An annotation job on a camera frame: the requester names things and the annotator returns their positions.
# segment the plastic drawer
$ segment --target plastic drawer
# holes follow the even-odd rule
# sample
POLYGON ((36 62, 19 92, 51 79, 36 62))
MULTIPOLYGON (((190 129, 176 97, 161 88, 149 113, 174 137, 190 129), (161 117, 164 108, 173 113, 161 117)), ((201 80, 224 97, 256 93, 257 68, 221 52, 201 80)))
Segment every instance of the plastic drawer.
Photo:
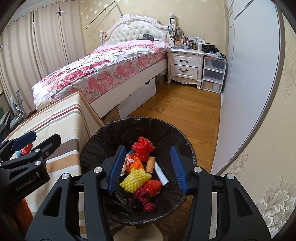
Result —
POLYGON ((205 56, 205 68, 209 68, 224 73, 226 69, 226 61, 213 59, 205 56))
POLYGON ((224 73, 204 69, 203 79, 222 84, 224 79, 224 73))
POLYGON ((209 90, 215 93, 220 94, 222 89, 222 84, 213 83, 210 81, 203 80, 202 81, 202 89, 209 90))

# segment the black trash bag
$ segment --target black trash bag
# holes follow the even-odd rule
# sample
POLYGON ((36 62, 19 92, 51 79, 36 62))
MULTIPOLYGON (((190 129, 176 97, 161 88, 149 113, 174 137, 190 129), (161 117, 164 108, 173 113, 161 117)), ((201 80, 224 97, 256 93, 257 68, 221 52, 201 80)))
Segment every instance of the black trash bag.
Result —
MULTIPOLYGON (((150 154, 170 181, 168 187, 162 187, 161 193, 151 201, 157 210, 145 213, 141 205, 131 203, 133 194, 125 192, 119 185, 112 195, 104 196, 108 218, 130 226, 151 223, 176 210, 185 200, 184 193, 179 189, 175 172, 170 160, 170 148, 177 145, 181 155, 192 159, 196 164, 195 152, 184 134, 173 125, 159 119, 149 117, 128 117, 103 126, 87 142, 80 156, 82 174, 115 155, 119 145, 127 151, 143 136, 150 140, 156 149, 150 154)), ((157 174, 152 179, 159 180, 157 174)))

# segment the bed headboard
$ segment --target bed headboard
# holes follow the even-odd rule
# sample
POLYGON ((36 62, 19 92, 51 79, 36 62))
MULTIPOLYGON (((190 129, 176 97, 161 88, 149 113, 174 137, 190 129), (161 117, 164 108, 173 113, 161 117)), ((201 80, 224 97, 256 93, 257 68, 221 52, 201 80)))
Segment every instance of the bed headboard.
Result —
POLYGON ((125 14, 108 30, 103 45, 113 41, 142 39, 143 34, 150 34, 154 39, 174 45, 168 32, 168 26, 159 24, 156 18, 125 14))

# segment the cardboard box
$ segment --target cardboard box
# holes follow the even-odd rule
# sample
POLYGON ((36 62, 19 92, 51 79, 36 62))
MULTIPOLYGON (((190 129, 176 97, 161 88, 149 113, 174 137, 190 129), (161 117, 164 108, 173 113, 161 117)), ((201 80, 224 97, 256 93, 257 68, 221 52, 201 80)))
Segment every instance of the cardboard box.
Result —
POLYGON ((106 125, 108 122, 120 120, 120 115, 118 112, 118 106, 115 106, 112 110, 110 110, 103 118, 102 121, 106 125))
POLYGON ((155 78, 147 81, 119 104, 121 119, 129 116, 154 95, 156 95, 155 78))
POLYGON ((156 86, 162 86, 163 83, 164 83, 164 76, 160 76, 155 82, 156 86))

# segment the white storage box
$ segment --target white storage box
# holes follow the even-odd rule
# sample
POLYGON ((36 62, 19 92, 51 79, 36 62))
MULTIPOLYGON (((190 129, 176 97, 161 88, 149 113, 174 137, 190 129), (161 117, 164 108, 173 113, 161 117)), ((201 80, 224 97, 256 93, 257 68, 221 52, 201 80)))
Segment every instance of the white storage box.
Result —
POLYGON ((213 82, 203 80, 202 81, 202 89, 203 90, 209 90, 209 91, 220 94, 221 89, 222 89, 222 84, 217 84, 217 83, 213 83, 213 82))
POLYGON ((205 56, 204 67, 206 69, 216 70, 224 73, 226 69, 226 61, 205 56))
POLYGON ((212 71, 209 69, 204 69, 204 75, 203 75, 204 80, 216 82, 219 84, 223 84, 223 79, 224 79, 224 73, 212 71))
POLYGON ((156 95, 155 78, 142 85, 119 104, 120 118, 127 117, 154 95, 156 95))

